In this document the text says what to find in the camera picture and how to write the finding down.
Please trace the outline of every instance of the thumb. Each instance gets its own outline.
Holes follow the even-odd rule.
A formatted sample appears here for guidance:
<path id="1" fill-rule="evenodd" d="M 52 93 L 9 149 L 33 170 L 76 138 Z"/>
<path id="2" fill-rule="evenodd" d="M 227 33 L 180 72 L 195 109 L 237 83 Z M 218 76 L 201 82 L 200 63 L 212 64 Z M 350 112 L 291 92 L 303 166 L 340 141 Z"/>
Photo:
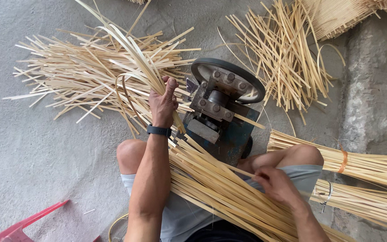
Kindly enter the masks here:
<path id="1" fill-rule="evenodd" d="M 169 78 L 167 81 L 166 89 L 165 89 L 165 94 L 164 96 L 167 99 L 170 99 L 172 101 L 172 96 L 174 94 L 174 90 L 177 88 L 177 82 L 175 81 L 174 78 Z"/>
<path id="2" fill-rule="evenodd" d="M 263 186 L 265 192 L 267 191 L 269 192 L 272 189 L 271 184 L 263 177 L 255 176 L 254 178 L 252 178 L 252 180 L 254 180 L 255 182 L 259 183 L 261 186 Z"/>

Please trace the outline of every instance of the watch strap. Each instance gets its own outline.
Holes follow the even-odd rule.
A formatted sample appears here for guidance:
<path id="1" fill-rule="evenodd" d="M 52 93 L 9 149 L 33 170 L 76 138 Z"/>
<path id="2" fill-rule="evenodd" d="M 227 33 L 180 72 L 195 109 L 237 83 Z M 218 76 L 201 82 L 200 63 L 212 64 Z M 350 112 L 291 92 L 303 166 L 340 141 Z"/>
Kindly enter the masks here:
<path id="1" fill-rule="evenodd" d="M 167 137 L 170 137 L 171 136 L 171 129 L 159 128 L 159 127 L 155 127 L 155 126 L 152 126 L 151 124 L 149 124 L 147 126 L 147 134 L 161 134 L 161 135 L 165 135 Z"/>

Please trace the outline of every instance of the machine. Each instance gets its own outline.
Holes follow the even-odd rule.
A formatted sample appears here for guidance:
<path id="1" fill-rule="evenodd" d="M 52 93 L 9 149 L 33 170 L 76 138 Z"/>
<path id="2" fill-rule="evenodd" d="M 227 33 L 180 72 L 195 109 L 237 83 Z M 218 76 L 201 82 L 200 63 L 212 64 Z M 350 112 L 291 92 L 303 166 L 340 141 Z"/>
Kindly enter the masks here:
<path id="1" fill-rule="evenodd" d="M 218 160 L 236 165 L 250 153 L 254 126 L 234 114 L 256 121 L 259 112 L 245 104 L 261 102 L 265 88 L 253 74 L 215 58 L 196 59 L 191 71 L 195 80 L 186 83 L 194 112 L 183 119 L 186 132 Z"/>

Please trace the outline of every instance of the fingernail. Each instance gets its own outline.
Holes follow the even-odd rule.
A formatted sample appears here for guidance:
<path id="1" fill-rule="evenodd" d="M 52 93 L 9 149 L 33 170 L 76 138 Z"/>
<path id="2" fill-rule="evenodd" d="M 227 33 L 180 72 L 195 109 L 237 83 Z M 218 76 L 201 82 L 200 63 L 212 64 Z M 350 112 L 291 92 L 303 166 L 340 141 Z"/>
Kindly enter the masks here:
<path id="1" fill-rule="evenodd" d="M 168 81 L 169 81 L 170 86 L 175 86 L 175 79 L 174 78 L 170 78 Z"/>

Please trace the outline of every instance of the yellow cable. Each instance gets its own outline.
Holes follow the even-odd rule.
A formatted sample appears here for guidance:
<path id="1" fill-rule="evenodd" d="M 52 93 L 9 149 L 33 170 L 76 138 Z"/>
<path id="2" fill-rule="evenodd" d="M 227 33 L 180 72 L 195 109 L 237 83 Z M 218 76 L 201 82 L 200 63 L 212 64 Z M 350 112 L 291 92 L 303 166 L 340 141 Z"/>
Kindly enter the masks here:
<path id="1" fill-rule="evenodd" d="M 111 242 L 111 236 L 110 236 L 110 234 L 111 234 L 111 229 L 113 228 L 113 226 L 114 226 L 117 222 L 119 222 L 119 220 L 121 220 L 122 218 L 124 218 L 124 217 L 126 217 L 126 216 L 128 216 L 128 214 L 125 214 L 124 216 L 122 216 L 122 217 L 116 219 L 116 221 L 110 226 L 110 229 L 108 230 L 108 242 Z"/>

